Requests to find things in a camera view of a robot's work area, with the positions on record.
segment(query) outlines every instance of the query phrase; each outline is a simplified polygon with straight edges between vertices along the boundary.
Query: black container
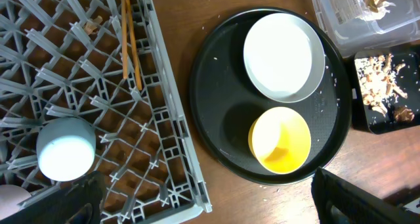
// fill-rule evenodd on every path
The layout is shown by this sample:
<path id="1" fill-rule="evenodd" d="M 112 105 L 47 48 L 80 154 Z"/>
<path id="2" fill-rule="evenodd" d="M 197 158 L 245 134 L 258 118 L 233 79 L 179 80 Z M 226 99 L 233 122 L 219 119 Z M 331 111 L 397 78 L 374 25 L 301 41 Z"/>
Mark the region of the black container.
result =
<path id="1" fill-rule="evenodd" d="M 397 102 L 395 99 L 390 99 L 390 105 L 383 103 L 388 109 L 388 113 L 384 117 L 381 113 L 373 111 L 369 106 L 363 104 L 354 60 L 371 56 L 387 56 L 389 53 L 394 55 L 391 64 L 392 70 L 394 70 L 394 66 L 400 63 L 406 64 L 406 67 L 401 69 L 396 76 L 396 84 L 408 94 L 408 98 L 398 97 Z M 420 124 L 420 58 L 417 53 L 418 49 L 414 47 L 403 48 L 397 46 L 389 49 L 360 51 L 354 56 L 349 76 L 354 88 L 352 122 L 355 129 L 380 135 Z M 394 120 L 394 110 L 400 106 L 407 106 L 414 112 L 415 117 L 412 122 L 396 122 Z"/>

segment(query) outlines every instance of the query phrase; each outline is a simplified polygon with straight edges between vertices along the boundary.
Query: black tray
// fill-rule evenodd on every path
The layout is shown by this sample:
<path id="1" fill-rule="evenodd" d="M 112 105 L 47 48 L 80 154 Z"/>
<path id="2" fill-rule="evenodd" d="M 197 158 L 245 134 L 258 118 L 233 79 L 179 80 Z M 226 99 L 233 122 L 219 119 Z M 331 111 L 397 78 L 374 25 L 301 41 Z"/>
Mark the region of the black tray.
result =
<path id="1" fill-rule="evenodd" d="M 313 175 L 316 168 L 328 164 L 347 135 L 351 115 L 351 90 L 342 58 L 331 40 L 307 20 L 322 40 L 329 66 L 316 92 L 301 102 L 283 104 L 266 98 L 251 83 L 243 65 L 245 37 L 257 20 L 279 12 L 305 20 L 294 12 L 277 8 L 251 9 L 229 18 L 207 36 L 190 78 L 192 114 L 209 150 L 235 174 L 267 185 L 302 181 Z M 253 157 L 247 142 L 251 124 L 264 111 L 276 106 L 300 113 L 312 137 L 308 160 L 287 175 L 264 169 Z"/>
<path id="2" fill-rule="evenodd" d="M 394 66 L 400 63 L 406 63 L 406 67 L 401 69 L 396 76 L 396 84 L 408 94 L 408 98 L 398 97 L 397 101 L 390 99 L 389 105 L 384 103 L 388 109 L 385 117 L 363 104 L 354 60 L 352 65 L 351 81 L 356 89 L 357 96 L 353 99 L 353 107 L 354 111 L 358 112 L 353 113 L 353 125 L 356 129 L 361 129 L 376 135 L 420 125 L 420 58 L 416 51 L 414 49 L 401 49 L 397 46 L 391 49 L 361 51 L 354 56 L 354 59 L 380 55 L 387 56 L 389 53 L 394 55 L 391 64 L 392 70 L 394 70 Z M 407 106 L 414 112 L 415 117 L 412 122 L 396 122 L 394 120 L 394 110 L 399 106 Z"/>

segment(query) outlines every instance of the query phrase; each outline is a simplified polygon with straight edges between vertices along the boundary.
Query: label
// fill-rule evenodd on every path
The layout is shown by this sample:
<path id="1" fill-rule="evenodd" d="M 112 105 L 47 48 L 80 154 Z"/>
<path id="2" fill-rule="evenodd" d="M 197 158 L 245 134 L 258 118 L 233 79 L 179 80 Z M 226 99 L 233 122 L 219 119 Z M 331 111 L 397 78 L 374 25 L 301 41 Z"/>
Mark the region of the label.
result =
<path id="1" fill-rule="evenodd" d="M 358 18 L 363 14 L 358 0 L 329 0 L 339 24 Z"/>

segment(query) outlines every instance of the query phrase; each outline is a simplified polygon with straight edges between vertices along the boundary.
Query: clear plastic container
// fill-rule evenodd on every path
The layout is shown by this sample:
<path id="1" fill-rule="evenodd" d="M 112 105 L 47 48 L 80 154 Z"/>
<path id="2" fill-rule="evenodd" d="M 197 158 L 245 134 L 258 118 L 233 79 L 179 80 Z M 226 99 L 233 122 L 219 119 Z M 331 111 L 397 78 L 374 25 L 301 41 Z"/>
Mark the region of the clear plastic container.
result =
<path id="1" fill-rule="evenodd" d="M 312 0 L 321 29 L 344 57 L 420 39 L 420 0 L 387 1 L 395 6 L 375 19 L 364 0 Z"/>

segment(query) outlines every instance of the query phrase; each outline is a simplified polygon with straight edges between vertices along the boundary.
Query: plastic container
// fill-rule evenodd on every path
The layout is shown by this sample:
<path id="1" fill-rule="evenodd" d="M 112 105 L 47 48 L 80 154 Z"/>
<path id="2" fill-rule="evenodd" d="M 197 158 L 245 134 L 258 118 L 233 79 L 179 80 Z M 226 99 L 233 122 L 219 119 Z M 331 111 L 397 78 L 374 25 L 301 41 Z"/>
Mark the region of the plastic container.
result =
<path id="1" fill-rule="evenodd" d="M 371 20 L 364 0 L 312 0 L 319 26 L 344 57 L 420 39 L 420 0 L 387 1 L 395 7 L 387 7 L 390 12 L 381 19 Z"/>
<path id="2" fill-rule="evenodd" d="M 130 60 L 123 79 L 120 0 L 0 1 L 8 14 L 0 15 L 0 142 L 8 146 L 0 184 L 33 195 L 22 208 L 63 185 L 39 170 L 35 142 L 50 122 L 75 117 L 96 134 L 88 172 L 105 177 L 104 223 L 181 223 L 211 212 L 153 1 L 131 4 L 141 91 Z"/>
<path id="3" fill-rule="evenodd" d="M 408 94 L 408 98 L 406 99 L 398 97 L 397 100 L 391 98 L 389 103 L 384 103 L 383 101 L 383 104 L 388 110 L 386 116 L 373 111 L 369 106 L 363 104 L 359 77 L 356 73 L 356 67 L 353 64 L 350 79 L 354 87 L 352 105 L 355 113 L 352 114 L 352 123 L 355 129 L 380 135 L 420 125 L 420 58 L 417 54 L 419 49 L 403 49 L 400 46 L 395 46 L 388 49 L 360 51 L 354 56 L 354 59 L 359 59 L 369 58 L 371 56 L 386 56 L 391 53 L 394 56 L 391 64 L 392 70 L 400 63 L 406 64 L 406 67 L 401 69 L 396 76 L 396 81 L 397 85 Z M 412 122 L 397 122 L 394 119 L 395 109 L 403 106 L 413 111 L 415 117 Z"/>

